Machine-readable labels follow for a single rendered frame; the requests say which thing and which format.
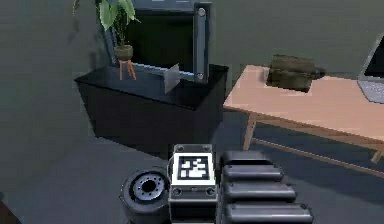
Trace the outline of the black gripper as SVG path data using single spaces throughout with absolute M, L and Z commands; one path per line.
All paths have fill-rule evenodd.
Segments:
M 164 168 L 140 169 L 131 174 L 119 195 L 127 224 L 170 224 L 169 187 Z

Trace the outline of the black television stand cabinet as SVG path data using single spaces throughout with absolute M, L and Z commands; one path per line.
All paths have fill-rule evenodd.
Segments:
M 223 120 L 227 72 L 212 64 L 208 83 L 182 80 L 170 92 L 147 69 L 132 79 L 106 66 L 75 82 L 97 137 L 165 159 L 176 144 L 211 141 Z

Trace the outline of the grey framed television set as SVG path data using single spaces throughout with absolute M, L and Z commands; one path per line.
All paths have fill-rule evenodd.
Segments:
M 143 68 L 164 77 L 170 91 L 187 76 L 209 82 L 210 2 L 195 0 L 144 0 L 135 5 L 136 17 L 127 27 L 133 46 L 134 70 Z M 110 54 L 111 33 L 106 33 Z

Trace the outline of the dark olive first-aid kit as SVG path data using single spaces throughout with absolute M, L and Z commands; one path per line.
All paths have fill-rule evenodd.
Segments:
M 307 93 L 312 81 L 323 78 L 325 74 L 326 70 L 316 67 L 313 59 L 275 54 L 269 66 L 266 84 Z

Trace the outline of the green house plant in pot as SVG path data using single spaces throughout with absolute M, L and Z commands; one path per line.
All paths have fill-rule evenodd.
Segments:
M 110 32 L 111 59 L 119 63 L 119 78 L 123 79 L 123 65 L 128 74 L 136 80 L 131 61 L 133 46 L 127 40 L 127 27 L 131 21 L 140 22 L 136 17 L 132 0 L 91 0 L 98 12 L 100 24 L 105 33 Z

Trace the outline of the light wooden table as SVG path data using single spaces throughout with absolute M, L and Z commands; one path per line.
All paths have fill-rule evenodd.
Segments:
M 384 104 L 368 101 L 355 80 L 326 76 L 303 93 L 266 85 L 266 73 L 246 66 L 223 104 L 248 114 L 245 150 L 258 143 L 384 178 L 384 172 L 255 138 L 255 126 L 265 123 L 372 149 L 373 163 L 384 157 Z

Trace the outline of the grey laptop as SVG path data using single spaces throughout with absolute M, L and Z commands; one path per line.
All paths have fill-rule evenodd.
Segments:
M 357 83 L 368 101 L 384 104 L 384 32 L 376 38 Z

